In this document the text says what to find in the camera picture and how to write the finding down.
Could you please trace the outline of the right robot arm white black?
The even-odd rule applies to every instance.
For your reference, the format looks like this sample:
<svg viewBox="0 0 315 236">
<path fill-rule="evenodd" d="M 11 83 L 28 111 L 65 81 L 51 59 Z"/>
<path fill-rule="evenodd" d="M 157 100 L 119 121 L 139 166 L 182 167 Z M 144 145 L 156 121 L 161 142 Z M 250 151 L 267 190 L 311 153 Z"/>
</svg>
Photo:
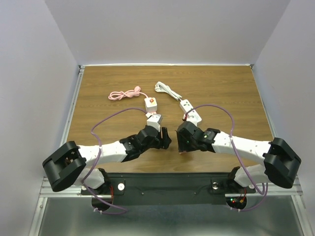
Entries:
<svg viewBox="0 0 315 236">
<path fill-rule="evenodd" d="M 271 142 L 249 140 L 213 128 L 203 131 L 185 121 L 177 129 L 177 140 L 179 152 L 210 151 L 254 161 L 254 166 L 240 167 L 226 180 L 226 186 L 232 192 L 255 183 L 273 183 L 290 189 L 301 164 L 301 158 L 281 138 Z"/>
</svg>

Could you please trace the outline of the white cube socket adapter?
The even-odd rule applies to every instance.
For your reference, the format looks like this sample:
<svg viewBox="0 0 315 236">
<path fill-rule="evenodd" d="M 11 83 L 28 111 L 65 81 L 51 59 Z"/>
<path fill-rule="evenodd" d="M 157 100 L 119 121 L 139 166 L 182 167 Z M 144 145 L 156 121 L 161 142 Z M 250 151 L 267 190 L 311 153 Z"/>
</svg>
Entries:
<svg viewBox="0 0 315 236">
<path fill-rule="evenodd" d="M 144 99 L 147 113 L 156 112 L 158 109 L 157 101 L 154 97 L 147 97 Z"/>
</svg>

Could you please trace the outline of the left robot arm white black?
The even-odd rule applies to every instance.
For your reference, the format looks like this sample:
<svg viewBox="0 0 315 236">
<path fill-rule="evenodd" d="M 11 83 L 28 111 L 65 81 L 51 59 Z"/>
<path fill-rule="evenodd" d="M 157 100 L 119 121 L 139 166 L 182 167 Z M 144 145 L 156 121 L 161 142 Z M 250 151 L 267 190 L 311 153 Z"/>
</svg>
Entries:
<svg viewBox="0 0 315 236">
<path fill-rule="evenodd" d="M 101 146 L 77 145 L 69 141 L 59 147 L 42 163 L 54 192 L 63 191 L 73 185 L 86 184 L 97 193 L 109 190 L 109 181 L 97 164 L 127 162 L 138 158 L 151 148 L 168 149 L 171 139 L 166 127 L 157 131 L 146 125 L 138 134 Z"/>
</svg>

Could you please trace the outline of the pink power strip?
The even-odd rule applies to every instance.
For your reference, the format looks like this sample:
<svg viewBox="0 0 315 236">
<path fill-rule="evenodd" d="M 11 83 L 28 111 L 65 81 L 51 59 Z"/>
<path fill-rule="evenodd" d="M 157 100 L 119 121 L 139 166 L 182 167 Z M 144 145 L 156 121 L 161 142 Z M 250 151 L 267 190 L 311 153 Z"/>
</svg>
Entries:
<svg viewBox="0 0 315 236">
<path fill-rule="evenodd" d="M 156 114 L 156 112 L 148 112 L 148 113 L 146 113 L 146 117 L 149 118 L 149 117 L 151 117 L 152 115 L 155 115 L 155 114 Z"/>
</svg>

